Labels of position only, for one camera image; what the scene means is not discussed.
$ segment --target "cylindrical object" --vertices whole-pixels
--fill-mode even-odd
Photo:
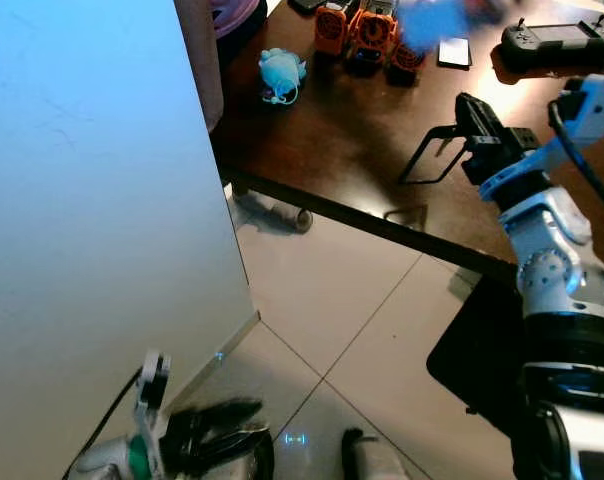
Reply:
[[[174,0],[206,127],[222,117],[224,98],[209,0]]]

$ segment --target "game controller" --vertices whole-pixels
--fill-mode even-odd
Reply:
[[[597,22],[526,26],[524,18],[502,32],[500,50],[517,68],[548,64],[582,64],[604,59],[604,15]]]

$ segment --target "cable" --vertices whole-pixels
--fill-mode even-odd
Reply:
[[[560,115],[560,110],[558,106],[557,100],[552,100],[548,104],[549,111],[549,125],[555,131],[562,147],[564,148],[566,154],[569,156],[571,161],[578,168],[580,173],[586,178],[591,187],[595,190],[602,203],[604,203],[604,184],[595,174],[591,166],[586,162],[578,148],[573,143],[573,140],[569,137],[569,133],[566,130],[562,117]]]
[[[64,475],[62,475],[62,480],[66,480],[67,478],[69,478],[69,473],[71,473],[71,468],[73,468],[73,465],[75,464],[75,462],[89,448],[91,448],[91,445],[93,445],[93,443],[95,442],[95,440],[100,436],[100,433],[102,433],[102,430],[104,429],[104,426],[106,425],[106,422],[109,421],[109,418],[111,418],[111,415],[113,415],[113,412],[118,407],[118,405],[120,404],[120,402],[122,401],[122,399],[124,398],[124,396],[131,389],[131,387],[135,384],[135,382],[137,382],[138,378],[140,378],[140,374],[141,373],[142,373],[142,367],[138,368],[135,371],[135,373],[129,379],[129,381],[126,383],[126,385],[124,385],[124,387],[122,388],[122,390],[120,390],[120,393],[118,393],[118,396],[115,397],[115,400],[113,400],[113,402],[111,403],[111,406],[109,407],[109,409],[106,411],[106,413],[102,417],[102,420],[100,420],[100,423],[98,423],[98,426],[95,427],[95,430],[93,430],[93,433],[91,434],[91,436],[89,437],[89,439],[84,443],[84,445],[82,446],[82,448],[80,449],[80,451],[77,453],[77,455],[75,456],[75,458],[73,459],[73,461],[67,467],[66,471],[64,472]]]

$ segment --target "dark brown table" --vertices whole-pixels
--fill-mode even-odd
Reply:
[[[596,20],[598,13],[552,2],[525,2],[506,19],[529,25]],[[436,185],[400,186],[397,178],[425,133],[453,124],[461,91],[489,104],[507,126],[530,127],[542,143],[552,137],[546,104],[570,74],[604,73],[604,67],[538,69],[521,78],[495,50],[505,25],[470,38],[469,71],[436,66],[434,54],[414,87],[390,86],[383,71],[372,77],[347,73],[340,60],[314,54],[313,17],[285,2],[223,75],[225,113],[211,139],[222,177],[389,240],[498,279],[512,279],[515,256],[493,204],[480,200],[456,166]],[[291,107],[259,99],[257,60],[262,49],[281,47],[307,60],[308,79]],[[440,157],[433,149],[412,178],[433,178],[460,144]],[[604,139],[585,150],[604,179]],[[604,208],[573,165],[552,174],[565,186],[594,230],[604,259]]]

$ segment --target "blue plush toy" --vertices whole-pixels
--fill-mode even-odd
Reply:
[[[262,50],[258,65],[262,80],[270,90],[262,100],[283,105],[290,105],[297,100],[300,80],[306,76],[306,62],[301,62],[295,53],[282,48],[272,48]],[[286,95],[293,90],[295,96],[287,100]]]

